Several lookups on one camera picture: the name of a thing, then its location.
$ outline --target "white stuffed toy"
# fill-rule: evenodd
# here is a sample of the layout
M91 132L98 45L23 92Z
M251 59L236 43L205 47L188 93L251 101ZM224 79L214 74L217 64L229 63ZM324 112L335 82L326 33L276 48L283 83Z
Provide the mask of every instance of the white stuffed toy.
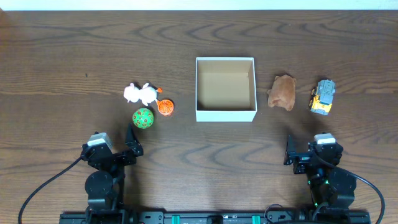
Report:
M123 96L127 99L127 102L131 101L136 103L141 99L142 103L148 106L149 103L156 100L158 92L161 93L162 89L158 88L155 90L153 87L149 86L149 83L145 83L141 90L134 86L133 83L130 83L129 86L125 87Z

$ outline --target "wood grain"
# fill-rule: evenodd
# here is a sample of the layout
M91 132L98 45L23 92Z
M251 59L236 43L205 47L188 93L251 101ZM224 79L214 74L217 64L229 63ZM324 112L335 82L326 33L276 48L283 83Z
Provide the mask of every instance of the wood grain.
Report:
M395 11L3 12L0 14L0 223L72 163L94 131L115 151L140 104L131 81L162 87L172 117L136 130L145 155L127 169L126 203L176 210L264 210L310 203L305 176L283 166L288 134L332 132L341 167L378 186L383 223L398 215L398 14ZM195 58L254 57L253 123L195 122ZM275 75L297 78L292 111L267 106ZM336 82L329 116L307 109L321 78ZM27 206L24 223L57 223L87 206L84 162ZM376 193L358 184L352 208L376 221Z

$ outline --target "yellow toy truck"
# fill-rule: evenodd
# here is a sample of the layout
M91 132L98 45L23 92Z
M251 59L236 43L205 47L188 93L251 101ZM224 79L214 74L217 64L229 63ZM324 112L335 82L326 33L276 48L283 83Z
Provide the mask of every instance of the yellow toy truck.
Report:
M335 94L335 83L332 80L322 80L311 92L309 107L312 112L328 115Z

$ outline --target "open box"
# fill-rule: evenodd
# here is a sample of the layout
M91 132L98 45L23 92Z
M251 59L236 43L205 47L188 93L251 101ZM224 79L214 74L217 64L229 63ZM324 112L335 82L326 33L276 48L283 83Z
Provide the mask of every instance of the open box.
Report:
M254 58L198 57L196 73L197 121L253 121Z

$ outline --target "plastic toy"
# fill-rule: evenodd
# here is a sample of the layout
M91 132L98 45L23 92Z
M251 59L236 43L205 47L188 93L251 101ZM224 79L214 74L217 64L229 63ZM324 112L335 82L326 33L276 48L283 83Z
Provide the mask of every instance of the plastic toy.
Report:
M154 114L147 108L138 109L132 116L132 122L138 128L149 128L154 123Z
M123 96L127 99L127 102L136 103L141 100L145 106L148 106L149 103L156 100L158 92L161 93L162 89L158 88L155 90L149 86L149 83L145 83L142 89L138 89L133 83L130 83L129 86L125 87Z
M174 110L174 104L171 100L157 100L157 110L164 116L170 116Z
M311 91L311 101L309 107L312 112L328 115L335 93L335 83L332 80L322 80L318 86Z
M131 101L136 103L141 99L145 106L148 106L149 103L156 101L159 112L164 116L169 116L174 110L174 104L171 100L157 100L157 93L161 92L161 88L155 90L153 87L149 86L149 83L145 83L141 90L134 86L133 83L130 83L129 86L125 87L123 96L125 99L127 99L127 102Z
M287 111L293 109L296 98L296 79L289 75L276 76L272 88L268 90L268 106L280 106Z

